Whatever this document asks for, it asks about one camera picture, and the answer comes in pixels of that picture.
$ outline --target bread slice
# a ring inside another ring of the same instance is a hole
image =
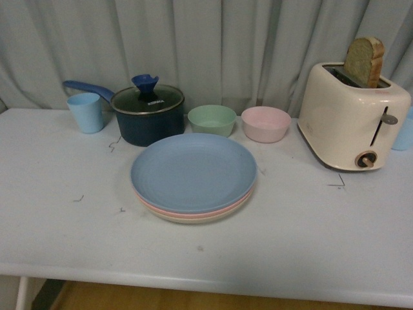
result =
[[[376,88],[384,53],[385,47],[376,37],[355,39],[348,48],[344,70],[362,85]]]

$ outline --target plate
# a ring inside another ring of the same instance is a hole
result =
[[[237,202],[233,203],[232,205],[229,205],[228,207],[222,208],[220,210],[212,211],[212,212],[207,212],[207,213],[196,213],[196,214],[185,214],[185,213],[174,213],[170,211],[165,211],[162,209],[159,209],[157,207],[154,207],[153,205],[147,203],[145,200],[143,200],[139,195],[137,197],[139,198],[140,202],[147,207],[150,211],[154,211],[155,213],[158,214],[163,214],[166,216],[170,216],[172,218],[182,218],[182,219],[202,219],[202,218],[209,218],[211,216],[219,215],[221,213],[225,213],[233,208],[238,207],[238,205],[242,204],[245,200],[248,199],[248,197],[252,194],[252,191],[254,188],[252,187],[245,196],[243,196],[240,200]]]
[[[175,222],[175,223],[181,223],[181,224],[201,224],[201,223],[209,223],[209,222],[213,222],[213,221],[218,221],[232,213],[234,213],[235,211],[237,211],[243,204],[245,203],[245,200],[242,201],[239,205],[237,205],[236,207],[226,211],[226,212],[222,212],[220,214],[217,215],[213,215],[213,216],[206,216],[203,218],[176,218],[173,216],[167,216],[161,213],[158,213],[156,211],[153,211],[151,209],[149,209],[150,212],[152,212],[154,215],[167,220],[167,221],[171,221],[171,222]]]
[[[240,200],[257,178],[253,155],[214,134],[180,134],[147,147],[132,165],[142,200],[174,213],[213,212]]]

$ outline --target glass lid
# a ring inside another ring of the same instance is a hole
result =
[[[183,93],[172,86],[156,85],[158,77],[143,74],[132,78],[136,87],[114,94],[112,107],[125,114],[147,115],[165,112],[184,101]]]

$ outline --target cup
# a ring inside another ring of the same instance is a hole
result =
[[[103,128],[101,97],[93,92],[71,96],[67,105],[81,132],[94,134]]]
[[[413,107],[408,111],[392,149],[407,150],[411,146],[413,146]]]

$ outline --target navy blue saucepan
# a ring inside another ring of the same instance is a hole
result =
[[[158,77],[142,74],[132,78],[136,87],[112,92],[105,87],[78,81],[64,81],[66,87],[94,92],[106,100],[116,112],[125,141],[140,147],[185,130],[183,93],[168,85],[156,85]]]

